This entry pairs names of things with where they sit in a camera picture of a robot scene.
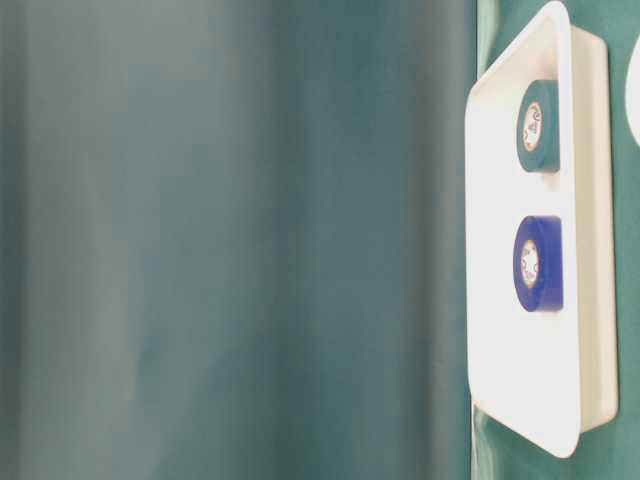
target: dark green background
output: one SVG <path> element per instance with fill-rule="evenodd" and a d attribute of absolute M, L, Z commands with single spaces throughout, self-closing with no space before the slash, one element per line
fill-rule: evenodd
<path fill-rule="evenodd" d="M 493 61 L 544 1 L 501 0 Z M 626 72 L 640 34 L 640 3 L 575 0 L 564 2 L 574 25 L 592 32 L 609 48 L 613 154 L 614 234 L 620 411 L 611 423 L 581 437 L 575 454 L 560 460 L 476 411 L 476 466 L 479 479 L 629 479 L 640 471 L 640 148 L 627 124 L 624 106 Z"/>
<path fill-rule="evenodd" d="M 475 25 L 3 0 L 3 478 L 468 478 Z"/>

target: blue tape roll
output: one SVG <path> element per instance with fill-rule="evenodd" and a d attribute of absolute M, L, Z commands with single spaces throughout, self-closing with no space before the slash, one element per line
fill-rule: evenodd
<path fill-rule="evenodd" d="M 525 310 L 562 308 L 562 234 L 558 217 L 525 217 L 513 246 L 513 283 Z"/>

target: green fabric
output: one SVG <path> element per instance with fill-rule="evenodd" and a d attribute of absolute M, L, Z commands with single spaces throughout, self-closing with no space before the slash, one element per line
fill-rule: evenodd
<path fill-rule="evenodd" d="M 502 52 L 542 7 L 544 1 L 502 0 L 499 28 L 490 61 Z M 616 301 L 620 411 L 617 418 L 582 435 L 575 454 L 554 458 L 498 422 L 476 411 L 475 468 L 478 479 L 628 479 L 638 476 L 640 457 L 640 147 L 628 127 L 624 89 L 631 50 L 640 33 L 640 3 L 635 0 L 564 2 L 574 25 L 605 40 L 609 48 Z"/>
<path fill-rule="evenodd" d="M 3 0 L 3 478 L 468 478 L 475 15 Z"/>

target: green tape roll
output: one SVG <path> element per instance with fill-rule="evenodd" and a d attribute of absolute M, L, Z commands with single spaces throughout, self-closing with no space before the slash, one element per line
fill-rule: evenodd
<path fill-rule="evenodd" d="M 518 113 L 516 145 L 520 164 L 527 172 L 557 172 L 558 82 L 536 80 L 524 93 Z"/>

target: white tray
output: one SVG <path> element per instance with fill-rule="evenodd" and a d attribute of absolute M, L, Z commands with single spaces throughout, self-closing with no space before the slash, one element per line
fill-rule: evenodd
<path fill-rule="evenodd" d="M 527 173 L 525 89 L 558 81 L 560 171 Z M 618 409 L 607 50 L 550 2 L 471 89 L 465 118 L 469 384 L 483 411 L 558 457 Z M 564 305 L 527 312 L 513 285 L 527 215 L 562 222 Z"/>

